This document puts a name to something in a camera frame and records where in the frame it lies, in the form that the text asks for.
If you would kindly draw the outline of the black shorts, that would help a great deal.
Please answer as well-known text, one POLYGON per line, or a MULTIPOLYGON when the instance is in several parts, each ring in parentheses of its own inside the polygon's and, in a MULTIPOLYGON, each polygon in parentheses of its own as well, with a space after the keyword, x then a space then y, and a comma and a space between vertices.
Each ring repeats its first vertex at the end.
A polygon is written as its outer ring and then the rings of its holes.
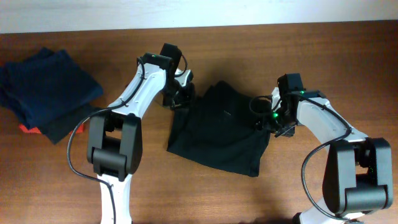
POLYGON ((224 81, 189 108, 175 110, 167 151, 201 165, 259 175, 270 132, 249 109, 251 97, 224 81))

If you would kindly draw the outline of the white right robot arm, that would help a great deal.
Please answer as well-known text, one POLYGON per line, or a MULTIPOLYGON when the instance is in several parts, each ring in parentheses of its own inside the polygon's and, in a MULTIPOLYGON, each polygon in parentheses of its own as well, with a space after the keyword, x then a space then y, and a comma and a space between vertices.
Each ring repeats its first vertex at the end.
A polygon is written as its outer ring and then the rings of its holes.
POLYGON ((300 171, 312 207, 297 213, 293 223, 359 223, 359 218, 393 203, 392 152, 384 138, 370 138, 341 117, 320 91, 280 92, 265 99, 271 110, 262 114, 275 136, 291 135, 297 125, 307 127, 320 145, 308 153, 300 171), (310 195, 305 170, 312 156, 328 151, 322 183, 323 197, 310 195))

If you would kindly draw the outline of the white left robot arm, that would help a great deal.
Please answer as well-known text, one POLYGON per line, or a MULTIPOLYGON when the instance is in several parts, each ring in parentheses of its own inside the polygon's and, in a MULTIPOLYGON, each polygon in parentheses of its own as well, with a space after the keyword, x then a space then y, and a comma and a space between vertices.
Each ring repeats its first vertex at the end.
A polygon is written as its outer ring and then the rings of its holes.
POLYGON ((178 69, 181 51, 146 53, 137 73, 107 110, 90 119, 87 160, 100 181, 102 223, 131 223, 130 186, 142 157, 142 118, 158 93, 170 110, 188 106, 194 97, 192 72, 178 69))

